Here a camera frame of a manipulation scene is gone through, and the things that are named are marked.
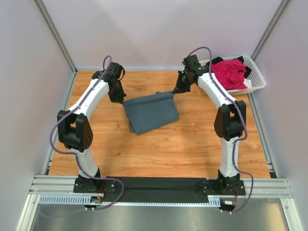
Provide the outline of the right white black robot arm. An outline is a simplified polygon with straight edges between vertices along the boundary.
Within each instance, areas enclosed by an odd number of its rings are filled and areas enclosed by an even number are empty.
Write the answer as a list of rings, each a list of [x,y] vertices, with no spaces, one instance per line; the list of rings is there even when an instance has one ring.
[[[173,93],[189,92],[191,85],[196,84],[209,96],[217,109],[214,130],[221,141],[221,164],[218,178],[205,185],[205,188],[228,194],[240,185],[238,151],[241,137],[246,131],[246,104],[228,94],[212,73],[211,65],[202,66],[196,55],[185,57],[182,63],[184,69],[178,72]]]

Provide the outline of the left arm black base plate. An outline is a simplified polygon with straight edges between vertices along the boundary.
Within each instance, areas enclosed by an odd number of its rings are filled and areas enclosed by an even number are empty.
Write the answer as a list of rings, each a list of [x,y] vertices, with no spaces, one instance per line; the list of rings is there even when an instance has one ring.
[[[114,180],[94,180],[79,176],[75,179],[74,193],[118,193],[121,188]]]

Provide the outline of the grey blue t shirt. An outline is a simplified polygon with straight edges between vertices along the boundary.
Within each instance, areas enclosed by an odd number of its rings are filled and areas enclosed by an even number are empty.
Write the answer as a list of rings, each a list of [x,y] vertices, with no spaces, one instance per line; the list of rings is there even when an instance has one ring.
[[[137,135],[179,120],[172,91],[157,92],[123,102],[129,131]]]

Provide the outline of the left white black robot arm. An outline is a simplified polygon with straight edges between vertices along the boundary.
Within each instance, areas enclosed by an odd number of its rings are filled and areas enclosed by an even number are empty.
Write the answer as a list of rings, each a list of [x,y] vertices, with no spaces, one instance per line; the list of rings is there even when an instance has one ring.
[[[106,95],[112,103],[123,103],[126,94],[121,79],[124,75],[123,66],[111,62],[93,74],[88,88],[72,107],[57,115],[58,140],[74,155],[79,168],[73,189],[76,193],[103,192],[106,181],[101,179],[90,148],[93,141],[90,117]]]

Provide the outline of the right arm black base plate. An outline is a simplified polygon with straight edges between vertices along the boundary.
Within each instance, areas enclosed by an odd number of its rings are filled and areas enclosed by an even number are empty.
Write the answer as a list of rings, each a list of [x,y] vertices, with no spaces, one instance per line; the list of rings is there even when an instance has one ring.
[[[246,190],[244,182],[239,180],[237,182],[220,182],[218,179],[201,179],[197,186],[201,189],[204,195],[227,195],[227,196],[244,196]]]

